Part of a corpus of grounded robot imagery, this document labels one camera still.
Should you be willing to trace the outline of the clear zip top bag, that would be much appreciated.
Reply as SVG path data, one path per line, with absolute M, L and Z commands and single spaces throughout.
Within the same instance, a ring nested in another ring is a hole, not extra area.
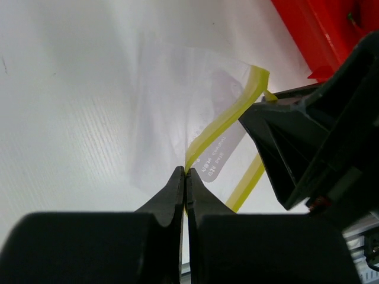
M 195 169 L 238 211 L 265 168 L 253 151 L 242 157 L 242 114 L 271 99 L 269 72 L 213 51 L 145 41 L 139 52 L 130 182 L 153 192 L 171 171 Z

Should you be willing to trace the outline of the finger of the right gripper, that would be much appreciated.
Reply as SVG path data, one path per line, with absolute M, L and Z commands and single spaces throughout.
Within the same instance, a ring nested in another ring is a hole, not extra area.
M 315 174 L 316 188 L 300 184 L 338 118 L 333 103 L 300 102 L 280 105 L 253 104 L 240 122 L 262 157 L 278 202 L 287 210 L 309 198 L 309 207 L 330 206 L 338 200 L 335 182 L 327 182 L 321 170 Z
M 309 105 L 316 100 L 315 94 L 320 88 L 321 85 L 307 85 L 274 93 L 277 100 L 272 101 L 272 105 L 288 106 L 292 104 L 300 104 L 302 102 Z

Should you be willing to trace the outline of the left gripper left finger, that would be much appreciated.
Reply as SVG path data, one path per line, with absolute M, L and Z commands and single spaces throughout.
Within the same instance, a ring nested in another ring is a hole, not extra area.
M 34 212 L 1 250 L 2 283 L 179 283 L 184 168 L 134 212 Z

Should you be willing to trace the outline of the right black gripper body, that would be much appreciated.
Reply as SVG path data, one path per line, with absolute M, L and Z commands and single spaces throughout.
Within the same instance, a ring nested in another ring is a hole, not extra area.
M 364 37 L 326 83 L 291 109 L 324 132 L 308 134 L 317 143 L 316 154 L 284 208 L 319 196 L 338 202 L 365 172 L 377 172 L 378 31 Z

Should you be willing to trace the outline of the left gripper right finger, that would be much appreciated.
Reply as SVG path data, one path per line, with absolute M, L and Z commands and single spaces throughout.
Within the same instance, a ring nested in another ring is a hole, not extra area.
M 327 221 L 236 214 L 195 169 L 185 190 L 193 283 L 359 283 L 342 233 Z

